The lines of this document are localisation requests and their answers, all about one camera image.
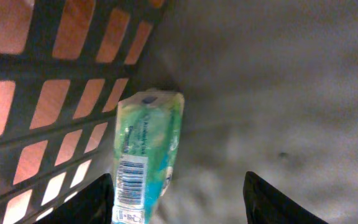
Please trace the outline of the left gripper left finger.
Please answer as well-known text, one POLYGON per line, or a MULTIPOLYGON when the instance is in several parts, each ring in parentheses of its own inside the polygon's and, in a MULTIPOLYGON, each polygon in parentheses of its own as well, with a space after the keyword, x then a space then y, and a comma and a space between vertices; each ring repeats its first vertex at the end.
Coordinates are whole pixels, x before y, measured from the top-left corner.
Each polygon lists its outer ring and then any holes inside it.
POLYGON ((112 177, 103 174, 35 224, 111 224, 113 205, 112 177))

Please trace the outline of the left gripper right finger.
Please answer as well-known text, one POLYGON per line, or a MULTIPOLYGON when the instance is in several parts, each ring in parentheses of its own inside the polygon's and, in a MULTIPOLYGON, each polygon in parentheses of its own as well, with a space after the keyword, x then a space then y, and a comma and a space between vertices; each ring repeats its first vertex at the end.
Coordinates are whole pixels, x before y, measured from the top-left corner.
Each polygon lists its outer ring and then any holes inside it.
POLYGON ((328 224, 255 172, 246 172, 243 197, 248 224, 328 224))

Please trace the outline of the green tissue pack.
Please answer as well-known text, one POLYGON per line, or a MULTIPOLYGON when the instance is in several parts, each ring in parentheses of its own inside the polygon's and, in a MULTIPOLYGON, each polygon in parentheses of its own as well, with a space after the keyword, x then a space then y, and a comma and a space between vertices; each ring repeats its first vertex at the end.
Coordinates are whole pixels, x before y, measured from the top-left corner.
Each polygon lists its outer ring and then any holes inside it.
POLYGON ((160 90, 118 103, 113 223, 149 223, 172 180, 184 104, 182 93, 160 90))

